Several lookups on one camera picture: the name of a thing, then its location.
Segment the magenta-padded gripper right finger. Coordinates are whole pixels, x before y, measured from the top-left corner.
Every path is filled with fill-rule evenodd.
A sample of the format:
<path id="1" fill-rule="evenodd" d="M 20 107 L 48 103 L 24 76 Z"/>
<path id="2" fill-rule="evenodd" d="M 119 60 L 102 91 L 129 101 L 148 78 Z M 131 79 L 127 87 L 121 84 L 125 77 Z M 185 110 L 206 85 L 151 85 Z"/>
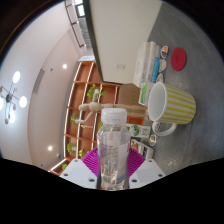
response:
<path id="1" fill-rule="evenodd" d="M 153 159 L 145 159 L 135 149 L 130 148 L 127 176 L 129 188 L 135 189 L 157 181 L 165 177 L 165 174 Z"/>

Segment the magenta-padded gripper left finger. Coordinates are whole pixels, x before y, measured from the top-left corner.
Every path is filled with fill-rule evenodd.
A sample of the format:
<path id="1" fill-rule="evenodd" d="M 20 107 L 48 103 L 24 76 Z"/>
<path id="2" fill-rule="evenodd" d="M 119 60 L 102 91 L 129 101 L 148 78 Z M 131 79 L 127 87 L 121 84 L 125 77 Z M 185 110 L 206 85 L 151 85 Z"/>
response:
<path id="1" fill-rule="evenodd" d="M 81 187 L 96 189 L 99 174 L 98 152 L 93 149 L 82 159 L 73 159 L 60 177 Z"/>

